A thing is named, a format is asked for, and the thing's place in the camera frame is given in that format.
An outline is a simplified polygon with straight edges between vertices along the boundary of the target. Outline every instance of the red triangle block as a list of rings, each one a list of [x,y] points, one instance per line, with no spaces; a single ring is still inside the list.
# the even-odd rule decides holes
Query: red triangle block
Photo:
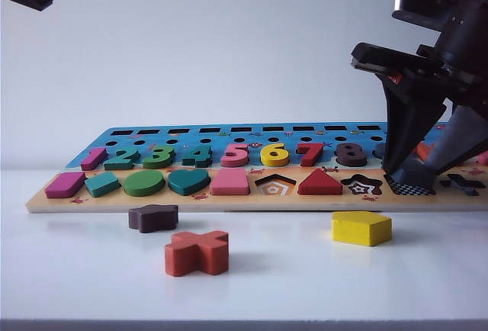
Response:
[[[300,195],[342,195],[342,184],[327,175],[322,169],[316,169],[298,185]]]

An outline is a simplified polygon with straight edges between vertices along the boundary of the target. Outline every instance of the green circle block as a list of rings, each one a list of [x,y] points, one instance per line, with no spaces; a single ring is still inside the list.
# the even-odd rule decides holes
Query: green circle block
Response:
[[[138,171],[125,179],[124,190],[130,196],[149,196],[164,188],[165,183],[160,171]]]

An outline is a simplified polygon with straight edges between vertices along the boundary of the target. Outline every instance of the robotic arm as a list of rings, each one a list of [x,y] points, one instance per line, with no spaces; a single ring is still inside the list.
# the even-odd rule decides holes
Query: robotic arm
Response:
[[[373,72],[387,99],[383,167],[395,181],[430,188],[436,175],[488,150],[488,0],[395,0],[393,17],[440,31],[417,55],[360,43],[352,66]],[[420,164],[409,154],[454,103],[441,139]]]

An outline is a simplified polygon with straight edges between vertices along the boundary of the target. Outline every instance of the wooden puzzle board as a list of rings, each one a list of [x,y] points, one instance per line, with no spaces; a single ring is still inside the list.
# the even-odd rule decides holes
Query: wooden puzzle board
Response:
[[[434,143],[445,125],[438,124],[425,137],[425,143]],[[93,198],[86,187],[81,188],[72,198],[47,198],[45,187],[41,188],[27,203],[27,209],[33,213],[43,212],[124,212],[133,207],[147,204],[177,204],[181,211],[246,211],[246,210],[388,210],[388,211],[429,211],[429,210],[486,210],[488,209],[488,189],[477,189],[477,196],[468,196],[456,187],[441,185],[447,180],[448,173],[456,173],[467,180],[477,180],[488,185],[488,168],[477,164],[473,159],[439,176],[434,185],[435,194],[400,195],[395,194],[380,168],[381,161],[374,157],[377,144],[386,139],[386,124],[367,123],[300,123],[300,124],[240,124],[185,127],[120,127],[111,128],[100,135],[65,167],[63,172],[80,171],[81,161],[90,149],[104,147],[108,159],[115,156],[115,150],[122,146],[135,146],[140,158],[132,169],[112,170],[121,183],[121,188]],[[264,166],[260,160],[260,151],[272,143],[283,143],[290,154],[290,162],[282,167]],[[243,168],[247,172],[250,187],[248,195],[216,196],[210,194],[209,187],[193,194],[182,196],[168,186],[167,177],[178,169],[194,169],[182,166],[182,157],[201,144],[211,146],[212,163],[207,168],[211,178],[222,169],[220,159],[226,147],[232,143],[245,143],[249,149],[249,163]],[[322,143],[324,153],[311,167],[300,166],[303,155],[296,152],[298,143]],[[336,162],[335,150],[340,143],[359,144],[368,158],[363,167],[346,167]],[[152,156],[156,145],[169,144],[175,150],[174,162],[158,169],[166,180],[165,187],[150,196],[133,197],[124,192],[124,181],[134,172],[144,170],[141,162]],[[378,191],[371,189],[350,188],[343,184],[341,195],[302,195],[297,193],[298,185],[315,169],[326,171],[327,175],[338,182],[343,182],[355,174],[381,181]],[[104,172],[99,165],[93,171],[85,172],[87,178]],[[263,194],[256,181],[278,174],[290,178],[295,185],[277,185],[280,189],[273,194]]]

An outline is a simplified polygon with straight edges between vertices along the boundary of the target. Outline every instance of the red cross block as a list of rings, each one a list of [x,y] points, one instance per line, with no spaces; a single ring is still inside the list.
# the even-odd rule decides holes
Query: red cross block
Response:
[[[205,234],[180,232],[165,247],[165,270],[183,276],[195,270],[218,275],[229,270],[229,234],[221,230]]]

